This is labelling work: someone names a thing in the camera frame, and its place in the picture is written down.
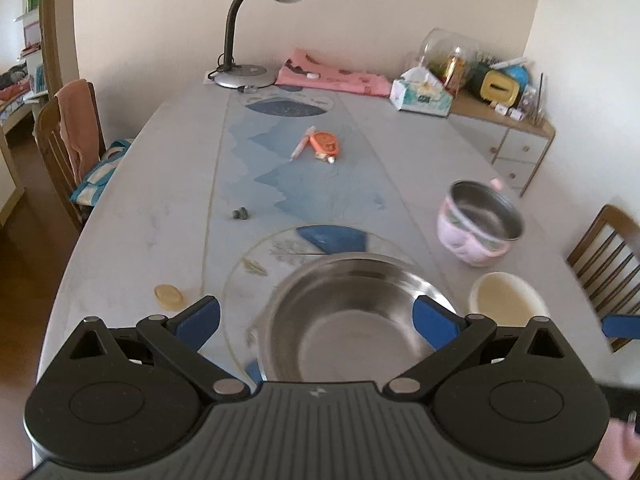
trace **chair backrest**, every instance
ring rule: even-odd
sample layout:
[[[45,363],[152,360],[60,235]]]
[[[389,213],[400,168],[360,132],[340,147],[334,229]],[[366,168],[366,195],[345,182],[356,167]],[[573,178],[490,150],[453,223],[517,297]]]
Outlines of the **chair backrest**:
[[[604,206],[567,263],[600,318],[640,310],[640,226],[619,208]],[[630,340],[611,342],[615,350]]]
[[[94,103],[95,119],[98,124],[98,146],[99,155],[104,154],[104,139],[102,138],[102,127],[98,117],[98,108],[95,103],[94,86],[89,83],[91,98]],[[60,137],[60,107],[58,98],[54,97],[40,111],[35,124],[35,137],[40,155],[49,173],[49,177],[56,189],[56,193],[71,221],[78,231],[82,230],[84,221],[88,214],[86,208],[79,206],[69,200],[71,194],[76,189],[74,174],[69,162],[69,155],[65,143]]]

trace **pink towel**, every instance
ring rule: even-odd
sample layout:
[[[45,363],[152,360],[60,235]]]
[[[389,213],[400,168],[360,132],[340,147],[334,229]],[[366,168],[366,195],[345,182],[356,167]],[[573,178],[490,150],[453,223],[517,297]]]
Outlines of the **pink towel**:
[[[391,83],[384,76],[321,65],[300,48],[296,49],[280,69],[276,85],[304,86],[380,97],[389,97],[391,93]]]
[[[65,143],[76,184],[100,161],[98,122],[89,84],[77,79],[56,94],[60,107],[60,137]]]

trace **wall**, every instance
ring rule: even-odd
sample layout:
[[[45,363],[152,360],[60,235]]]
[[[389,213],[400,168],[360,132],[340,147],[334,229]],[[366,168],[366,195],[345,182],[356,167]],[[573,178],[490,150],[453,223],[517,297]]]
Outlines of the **wall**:
[[[96,87],[106,137],[134,136],[187,82],[212,70],[231,0],[74,0],[78,64]],[[537,0],[247,0],[235,58],[281,64],[296,46],[319,60],[388,76],[433,27],[523,52]],[[495,16],[500,12],[500,19]]]
[[[14,18],[22,14],[22,0],[0,0],[0,73],[17,63],[24,48],[22,22]]]
[[[568,254],[599,209],[640,219],[640,0],[540,0],[526,55],[548,80],[558,136],[524,201]],[[640,386],[640,341],[616,354]]]

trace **yellow container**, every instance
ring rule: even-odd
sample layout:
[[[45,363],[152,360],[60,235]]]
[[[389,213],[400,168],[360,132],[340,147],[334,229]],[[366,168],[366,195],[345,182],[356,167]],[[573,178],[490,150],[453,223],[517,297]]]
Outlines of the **yellow container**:
[[[518,98],[519,83],[496,70],[489,70],[480,87],[480,97],[485,101],[512,107]]]

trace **stainless steel pot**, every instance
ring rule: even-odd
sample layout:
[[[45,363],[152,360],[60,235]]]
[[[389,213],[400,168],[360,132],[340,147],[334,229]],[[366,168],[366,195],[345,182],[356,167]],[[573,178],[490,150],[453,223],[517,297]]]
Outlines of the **stainless steel pot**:
[[[385,384],[433,352],[412,321],[423,294],[453,312],[431,283],[394,258],[343,253],[300,267],[257,323],[263,378]]]
[[[499,189],[460,180],[451,186],[449,196],[458,211],[486,236],[505,242],[514,242],[522,236],[522,215]]]

